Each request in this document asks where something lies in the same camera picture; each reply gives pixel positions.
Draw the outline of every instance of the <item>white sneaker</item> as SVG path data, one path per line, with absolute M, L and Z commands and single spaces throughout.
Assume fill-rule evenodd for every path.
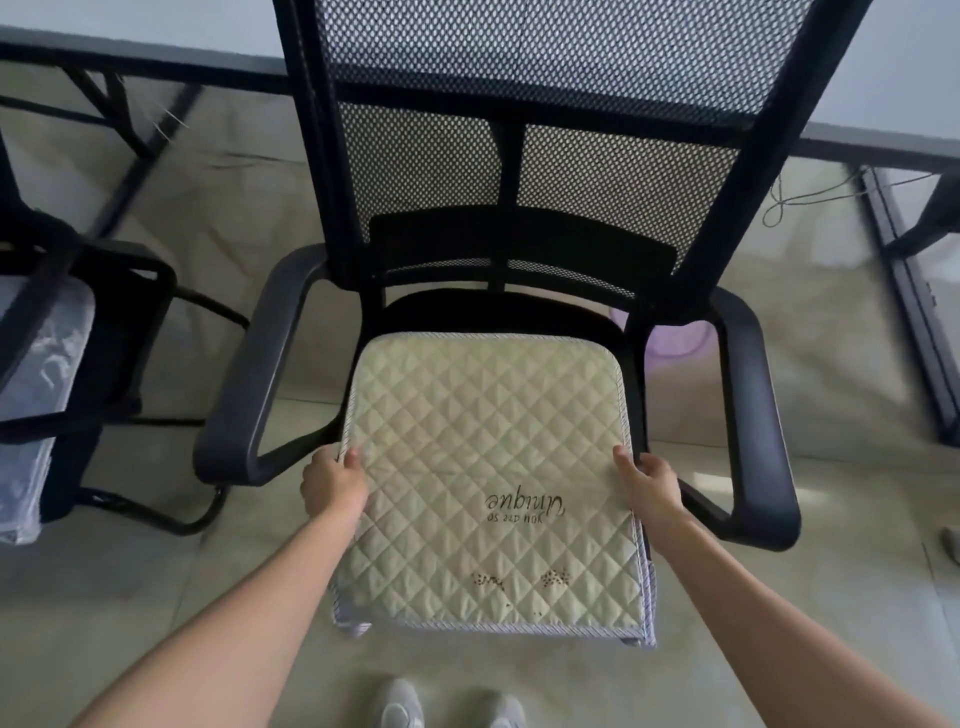
M 391 680 L 373 703 L 372 728 L 423 728 L 423 708 L 417 691 L 406 680 Z
M 500 692 L 491 701 L 483 728 L 527 728 L 523 706 L 512 695 Z

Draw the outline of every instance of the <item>diamond quilting pattern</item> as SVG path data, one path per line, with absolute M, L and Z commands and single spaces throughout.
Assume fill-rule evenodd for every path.
M 338 597 L 374 621 L 651 643 L 652 567 L 610 458 L 626 423 L 619 365 L 590 342 L 374 339 L 343 444 L 372 491 Z

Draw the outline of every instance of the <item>black office chair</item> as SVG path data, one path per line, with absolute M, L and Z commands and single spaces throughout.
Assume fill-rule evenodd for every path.
M 198 519 L 182 522 L 141 503 L 81 486 L 104 425 L 191 426 L 203 420 L 140 417 L 140 381 L 156 334 L 174 298 L 202 306 L 246 328 L 236 311 L 177 285 L 174 270 L 144 246 L 91 240 L 55 217 L 27 207 L 0 137 L 0 276 L 26 281 L 0 319 L 0 391 L 8 385 L 49 315 L 67 276 L 86 283 L 95 313 L 63 412 L 0 422 L 0 445 L 56 437 L 40 496 L 41 522 L 77 504 L 119 513 L 179 536 L 198 533 L 219 515 L 229 487 L 214 489 Z
M 276 0 L 325 245 L 272 272 L 194 451 L 200 479 L 262 485 L 328 426 L 257 448 L 310 286 L 357 291 L 357 353 L 392 331 L 602 344 L 646 449 L 658 324 L 719 332 L 734 506 L 688 485 L 717 536 L 785 549 L 801 517 L 756 316 L 717 287 L 869 0 L 664 4 Z M 384 304 L 402 283 L 479 280 Z M 626 331 L 519 284 L 629 311 Z

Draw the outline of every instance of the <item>floor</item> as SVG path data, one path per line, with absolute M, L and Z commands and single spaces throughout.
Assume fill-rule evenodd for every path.
M 31 73 L 55 83 L 45 72 Z M 0 67 L 0 92 L 8 92 L 4 83 L 34 87 Z M 162 90 L 145 87 L 144 106 Z M 119 234 L 151 245 L 186 284 L 250 311 L 271 266 L 323 235 L 292 104 L 210 89 L 185 121 L 189 128 Z M 103 130 L 84 128 L 80 140 L 66 122 L 38 128 L 8 110 L 0 111 L 0 126 L 25 196 L 77 225 L 122 174 L 125 151 L 93 134 Z M 97 145 L 106 160 L 99 166 Z M 789 160 L 783 172 L 787 194 L 838 183 L 846 189 L 844 178 L 836 165 L 801 159 Z M 68 179 L 76 192 L 66 195 L 68 182 L 54 187 L 54 179 Z M 855 201 L 789 207 L 772 228 L 759 214 L 723 285 L 763 325 L 804 513 L 803 536 L 789 552 L 731 551 L 960 722 L 960 569 L 936 543 L 941 525 L 960 522 L 960 452 L 931 442 L 921 390 Z M 960 308 L 942 308 L 941 316 L 960 326 Z M 264 447 L 332 416 L 358 326 L 352 294 L 326 284 L 311 293 Z M 212 317 L 173 308 L 147 373 L 148 409 L 202 413 L 238 338 Z M 653 449 L 698 487 L 728 492 L 715 342 L 651 366 L 647 384 Z M 208 496 L 190 471 L 192 439 L 189 430 L 111 428 L 86 483 L 188 516 Z M 5 722 L 64 724 L 163 635 L 261 563 L 302 521 L 298 471 L 262 489 L 237 490 L 203 536 L 175 539 L 78 509 L 47 526 L 34 546 L 0 549 Z M 658 566 L 656 651 L 382 625 L 351 640 L 331 626 L 324 606 L 274 725 L 352 724 L 386 674 L 411 677 L 432 725 L 461 724 L 487 690 L 516 693 L 531 726 L 759 725 L 670 570 Z

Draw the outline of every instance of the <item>cable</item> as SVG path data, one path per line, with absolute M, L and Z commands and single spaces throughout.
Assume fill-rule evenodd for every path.
M 816 192 L 807 192 L 803 195 L 794 195 L 793 197 L 783 197 L 783 173 L 777 175 L 777 181 L 774 182 L 774 186 L 770 188 L 770 196 L 774 199 L 774 203 L 767 207 L 763 211 L 763 216 L 760 218 L 760 222 L 763 223 L 764 228 L 775 228 L 781 222 L 783 222 L 783 209 L 785 207 L 802 207 L 807 205 L 819 205 L 820 203 L 830 203 L 835 200 L 848 200 L 851 197 L 861 197 L 866 193 L 864 192 L 852 192 L 849 195 L 836 195 L 835 197 L 827 197 L 823 200 L 806 200 L 808 197 L 817 197 L 818 195 L 826 194 L 827 192 L 832 192 L 839 187 L 843 187 L 850 182 L 853 182 L 856 179 L 856 176 L 859 172 L 854 172 L 849 177 L 847 177 L 842 182 L 838 182 L 832 187 L 827 187 L 825 189 L 818 190 Z M 889 184 L 884 184 L 883 187 L 896 187 L 898 184 L 910 184 L 911 182 L 919 182 L 920 180 L 925 180 L 928 177 L 933 177 L 934 173 L 931 172 L 926 175 L 920 175 L 919 177 L 914 177 L 910 180 L 900 180 L 899 182 L 890 182 Z M 806 202 L 797 202 L 797 200 L 806 200 Z M 770 223 L 767 221 L 767 216 L 776 210 L 780 215 L 777 218 L 777 221 Z

